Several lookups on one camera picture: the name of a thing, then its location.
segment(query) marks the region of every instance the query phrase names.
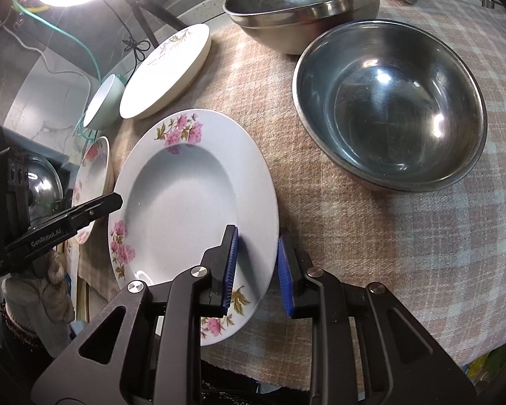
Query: tablecloth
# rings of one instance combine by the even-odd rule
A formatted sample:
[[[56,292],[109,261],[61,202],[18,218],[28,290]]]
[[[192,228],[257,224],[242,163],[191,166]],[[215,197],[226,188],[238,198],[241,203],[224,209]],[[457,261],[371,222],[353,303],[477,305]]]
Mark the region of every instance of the tablecloth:
[[[464,364],[506,342],[506,14],[454,0],[414,6],[381,0],[379,18],[437,36],[478,80],[487,142],[475,168],[452,187],[386,195],[357,183],[300,123],[291,95],[297,58],[254,42],[237,27],[213,34],[203,70],[176,102],[143,120],[123,121],[112,142],[114,171],[120,172],[139,138],[171,113],[200,107],[232,117],[264,154],[281,225],[313,263],[350,284],[386,284]],[[103,231],[100,241],[103,251]],[[87,267],[92,259],[85,251],[79,274],[109,298],[116,291],[110,261],[105,265],[100,257]],[[310,337],[308,320],[285,317],[274,278],[249,323],[204,347],[202,357],[263,382],[306,389]]]

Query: silver bolt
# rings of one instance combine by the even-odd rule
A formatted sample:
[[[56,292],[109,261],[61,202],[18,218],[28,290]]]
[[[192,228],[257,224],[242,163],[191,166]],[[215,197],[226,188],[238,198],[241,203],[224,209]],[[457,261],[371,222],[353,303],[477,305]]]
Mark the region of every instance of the silver bolt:
[[[191,270],[191,275],[193,277],[204,277],[208,273],[208,269],[203,266],[196,266]]]
[[[384,291],[386,291],[386,286],[384,286],[382,283],[379,282],[373,282],[368,285],[369,291],[374,294],[382,294]]]
[[[134,280],[127,285],[127,290],[133,294],[141,292],[144,289],[144,283],[140,280]]]
[[[308,276],[313,278],[319,278],[324,275],[324,270],[318,266],[313,266],[308,269]]]

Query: white glove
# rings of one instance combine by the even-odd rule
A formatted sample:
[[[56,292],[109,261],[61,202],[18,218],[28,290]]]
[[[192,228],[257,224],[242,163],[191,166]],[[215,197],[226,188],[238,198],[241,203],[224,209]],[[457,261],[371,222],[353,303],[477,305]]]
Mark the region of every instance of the white glove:
[[[37,335],[49,355],[56,358],[70,342],[69,323],[75,319],[67,293],[66,257],[50,251],[44,278],[31,272],[12,273],[2,282],[6,313],[27,335]]]

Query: teal cable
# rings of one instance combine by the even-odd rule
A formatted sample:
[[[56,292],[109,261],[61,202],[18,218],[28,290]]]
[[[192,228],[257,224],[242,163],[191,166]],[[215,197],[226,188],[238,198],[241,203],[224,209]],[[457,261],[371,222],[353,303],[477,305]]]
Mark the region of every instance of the teal cable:
[[[90,49],[79,39],[75,38],[73,35],[69,34],[68,32],[64,32],[62,29],[58,28],[54,24],[49,23],[47,20],[44,20],[43,18],[37,16],[36,14],[30,12],[28,9],[24,8],[20,5],[19,1],[17,0],[11,0],[13,2],[13,6],[15,9],[17,9],[20,12],[23,12],[25,15],[38,20],[40,23],[43,23],[47,27],[50,27],[51,29],[57,31],[58,33],[61,33],[62,35],[68,37],[72,41],[76,42],[78,45],[80,45],[84,50],[88,53],[88,56],[90,56],[90,59],[92,59],[92,62],[94,63],[95,71],[97,72],[97,81],[99,82],[99,85],[101,85],[101,72],[99,70],[99,65],[97,65],[97,62],[95,60],[95,57],[93,53],[90,51]]]

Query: table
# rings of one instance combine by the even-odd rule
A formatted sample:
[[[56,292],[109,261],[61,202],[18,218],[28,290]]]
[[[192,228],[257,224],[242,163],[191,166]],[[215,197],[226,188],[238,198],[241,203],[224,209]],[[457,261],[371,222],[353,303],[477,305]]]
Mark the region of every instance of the table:
[[[462,365],[506,342],[506,14],[454,0],[414,6],[381,0],[379,18],[434,34],[478,80],[487,143],[475,168],[454,186],[379,194],[358,184],[324,155],[298,119],[291,95],[297,57],[269,50],[235,26],[213,34],[203,70],[176,102],[119,125],[112,163],[117,176],[139,138],[172,113],[198,107],[232,117],[264,154],[281,225],[313,263],[346,283],[386,284]],[[117,285],[105,224],[91,238],[100,245],[82,247],[79,275],[109,300]],[[306,389],[310,323],[287,319],[278,292],[274,278],[249,323],[204,347],[202,357],[262,382]]]

